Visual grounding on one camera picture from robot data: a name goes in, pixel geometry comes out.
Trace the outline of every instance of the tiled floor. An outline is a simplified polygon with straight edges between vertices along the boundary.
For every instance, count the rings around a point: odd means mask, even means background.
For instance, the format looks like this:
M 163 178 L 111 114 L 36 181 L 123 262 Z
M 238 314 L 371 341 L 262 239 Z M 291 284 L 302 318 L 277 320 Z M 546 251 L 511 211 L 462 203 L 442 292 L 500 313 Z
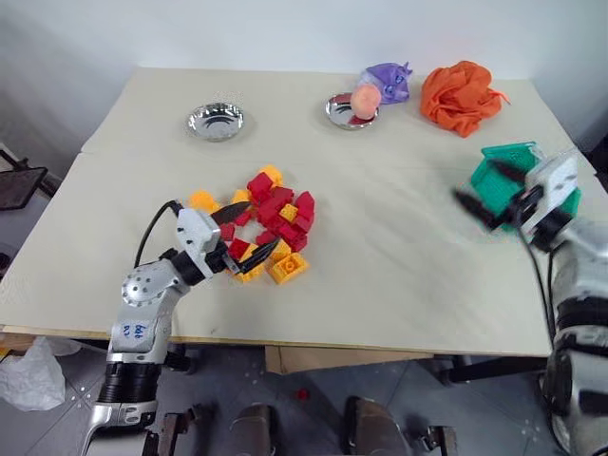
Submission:
M 262 349 L 207 347 L 189 354 L 199 357 L 200 368 L 193 375 L 163 372 L 158 416 L 185 411 L 196 403 L 215 404 L 217 413 L 210 426 L 179 438 L 176 454 L 180 456 L 220 455 L 230 422 L 252 402 L 276 408 L 280 454 L 340 454 L 342 410 L 353 394 L 388 406 L 402 428 L 423 424 L 455 427 L 461 456 L 561 454 L 546 426 L 530 376 L 445 387 L 429 373 L 433 368 L 429 363 L 435 361 L 279 376 L 264 370 Z M 24 413 L 0 400 L 0 454 L 78 454 L 90 405 L 101 386 L 105 355 L 82 350 L 59 359 L 66 376 L 66 402 L 50 411 Z M 310 392 L 309 400 L 296 399 L 295 392 L 301 388 Z

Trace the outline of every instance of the green basket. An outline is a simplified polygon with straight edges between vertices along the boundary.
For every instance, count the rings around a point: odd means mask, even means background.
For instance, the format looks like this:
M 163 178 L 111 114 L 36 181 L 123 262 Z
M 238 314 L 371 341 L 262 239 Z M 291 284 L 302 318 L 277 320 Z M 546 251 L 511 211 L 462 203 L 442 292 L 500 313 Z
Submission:
M 484 147 L 484 159 L 471 176 L 471 185 L 494 215 L 499 216 L 508 206 L 511 198 L 523 190 L 523 185 L 503 176 L 489 164 L 488 160 L 497 159 L 514 164 L 524 171 L 531 170 L 539 161 L 534 149 L 536 143 L 519 142 L 515 144 Z M 581 191 L 577 188 L 561 205 L 561 210 L 572 217 L 579 210 Z

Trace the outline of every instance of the plastic bag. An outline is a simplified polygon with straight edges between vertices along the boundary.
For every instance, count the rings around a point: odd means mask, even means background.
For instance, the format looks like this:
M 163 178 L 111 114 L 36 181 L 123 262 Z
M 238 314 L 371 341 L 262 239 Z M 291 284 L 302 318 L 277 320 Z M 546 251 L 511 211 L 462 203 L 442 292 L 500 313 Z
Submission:
M 66 380 L 44 337 L 25 356 L 0 363 L 0 397 L 23 411 L 50 410 L 66 400 Z

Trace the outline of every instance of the white tabletop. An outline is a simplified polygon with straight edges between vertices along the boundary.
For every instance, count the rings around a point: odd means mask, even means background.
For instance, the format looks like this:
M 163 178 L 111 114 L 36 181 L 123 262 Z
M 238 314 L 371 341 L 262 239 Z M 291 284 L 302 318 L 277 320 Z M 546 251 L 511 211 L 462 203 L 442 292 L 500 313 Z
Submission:
M 424 352 L 549 353 L 532 267 L 515 237 L 486 233 L 452 200 L 487 145 L 534 140 L 547 155 L 572 143 L 527 81 L 496 81 L 506 105 L 468 139 L 406 104 L 343 131 L 324 114 L 352 75 L 142 68 L 86 143 L 0 284 L 5 331 L 105 333 L 148 221 L 166 200 L 205 189 L 222 202 L 272 163 L 310 190 L 316 221 L 304 275 L 276 286 L 220 274 L 178 305 L 190 340 L 384 347 Z M 228 142 L 188 136 L 186 114 L 236 103 L 245 127 Z M 608 198 L 579 160 L 579 213 L 603 222 Z M 167 215 L 144 260 L 176 245 Z

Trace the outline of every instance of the metal bowl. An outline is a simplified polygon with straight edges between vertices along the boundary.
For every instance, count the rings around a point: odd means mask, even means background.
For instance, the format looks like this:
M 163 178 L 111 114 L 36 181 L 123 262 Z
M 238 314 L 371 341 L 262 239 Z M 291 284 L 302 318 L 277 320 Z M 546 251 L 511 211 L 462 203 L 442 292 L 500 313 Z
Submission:
M 378 109 L 371 119 L 364 121 L 359 119 L 352 112 L 351 93 L 339 93 L 333 95 L 325 104 L 325 112 L 333 124 L 338 125 L 345 130 L 359 130 L 365 128 L 378 117 Z
M 192 111 L 186 125 L 193 135 L 218 143 L 239 132 L 243 127 L 243 113 L 234 104 L 210 103 Z

